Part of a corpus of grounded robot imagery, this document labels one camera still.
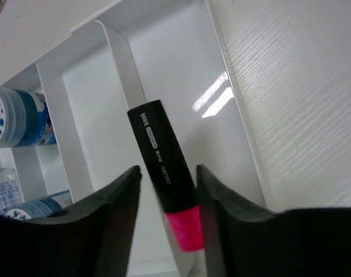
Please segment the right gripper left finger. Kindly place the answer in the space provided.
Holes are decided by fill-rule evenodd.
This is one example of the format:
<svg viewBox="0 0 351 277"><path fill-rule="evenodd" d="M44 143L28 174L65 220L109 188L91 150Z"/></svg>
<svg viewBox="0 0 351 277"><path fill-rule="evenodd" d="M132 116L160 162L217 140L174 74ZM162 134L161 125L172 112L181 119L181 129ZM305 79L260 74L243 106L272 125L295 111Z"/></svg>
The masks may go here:
<svg viewBox="0 0 351 277"><path fill-rule="evenodd" d="M125 276L139 207L141 171L46 218L0 215L0 276Z"/></svg>

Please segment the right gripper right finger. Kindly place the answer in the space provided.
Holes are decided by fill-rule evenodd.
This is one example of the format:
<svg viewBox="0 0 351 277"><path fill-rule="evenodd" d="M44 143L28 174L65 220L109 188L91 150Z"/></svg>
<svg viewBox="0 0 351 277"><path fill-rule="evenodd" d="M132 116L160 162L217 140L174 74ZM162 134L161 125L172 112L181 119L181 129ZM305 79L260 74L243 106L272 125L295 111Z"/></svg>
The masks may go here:
<svg viewBox="0 0 351 277"><path fill-rule="evenodd" d="M272 212L196 174L208 276L351 276L351 207Z"/></svg>

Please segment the pink highlighter marker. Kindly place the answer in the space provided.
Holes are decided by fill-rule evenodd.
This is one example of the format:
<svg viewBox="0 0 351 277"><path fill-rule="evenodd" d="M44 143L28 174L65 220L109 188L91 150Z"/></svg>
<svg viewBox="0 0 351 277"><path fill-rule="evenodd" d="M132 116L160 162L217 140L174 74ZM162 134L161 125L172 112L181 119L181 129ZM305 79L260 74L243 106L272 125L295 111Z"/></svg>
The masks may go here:
<svg viewBox="0 0 351 277"><path fill-rule="evenodd" d="M127 112L144 164L173 235L184 252L204 248L196 187L160 100Z"/></svg>

